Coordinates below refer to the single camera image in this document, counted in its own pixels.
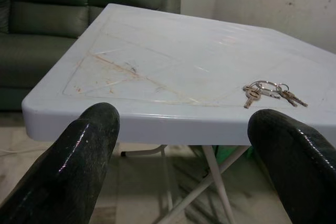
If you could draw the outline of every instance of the table top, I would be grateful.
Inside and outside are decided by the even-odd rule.
[[[120,113],[119,140],[249,145],[260,109],[283,112],[336,141],[336,56],[268,28],[109,4],[23,101],[30,137],[54,141],[87,107]],[[286,83],[308,103],[262,96],[243,107],[242,87]]]

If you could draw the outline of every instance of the key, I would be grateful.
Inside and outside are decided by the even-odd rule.
[[[247,101],[244,108],[248,109],[254,101],[260,100],[260,91],[258,90],[246,90],[245,95],[247,96]]]
[[[289,94],[286,91],[279,91],[279,95],[281,95],[283,98],[285,98],[290,104],[292,104],[294,107],[297,107],[298,105],[294,103],[293,99],[289,96]]]
[[[272,98],[275,98],[275,99],[280,99],[281,96],[277,95],[277,94],[274,94],[273,92],[269,92],[268,90],[265,90],[265,89],[256,89],[256,88],[253,88],[249,85],[245,85],[243,86],[243,90],[244,91],[247,91],[247,90],[258,90],[260,91],[260,94],[263,94],[263,95],[266,95],[268,97],[272,97]]]
[[[297,98],[292,92],[289,92],[288,90],[283,91],[290,99],[296,101],[297,103],[301,104],[302,106],[307,107],[308,104],[302,102],[299,98]]]

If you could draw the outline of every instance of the tiled floor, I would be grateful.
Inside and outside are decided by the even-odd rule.
[[[25,133],[19,113],[0,113],[0,149],[38,151],[5,154],[0,151],[0,202],[14,188],[50,143],[35,142]],[[119,144],[98,198],[91,224],[152,224],[167,211],[166,180],[159,155],[120,158],[121,150],[143,150],[152,145]],[[186,196],[206,173],[206,162],[196,147],[167,149],[170,187],[174,201]],[[224,174],[236,222],[291,223],[268,179],[253,158],[241,157]],[[172,223],[228,223],[213,186],[205,190]]]

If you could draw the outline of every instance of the green object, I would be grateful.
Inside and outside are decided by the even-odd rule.
[[[217,163],[222,163],[231,153],[236,149],[236,146],[229,146],[229,145],[213,145],[214,152],[216,153],[216,160]],[[250,147],[246,152],[246,156],[248,158],[251,157],[253,153],[253,148]]]
[[[20,108],[23,94],[109,3],[170,13],[181,9],[181,0],[0,0],[0,110]]]

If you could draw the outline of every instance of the bunch of keys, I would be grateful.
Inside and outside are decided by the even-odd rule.
[[[262,85],[263,83],[270,84],[276,89],[267,89]],[[281,86],[287,87],[287,90],[283,90]],[[281,97],[283,97],[294,107],[298,106],[295,102],[305,107],[308,106],[308,104],[304,103],[303,101],[298,99],[293,93],[289,92],[289,86],[284,83],[276,84],[270,81],[255,81],[250,85],[244,86],[243,90],[245,91],[245,95],[248,98],[244,105],[244,108],[246,109],[248,109],[254,101],[260,100],[262,94],[276,99],[280,99]]]

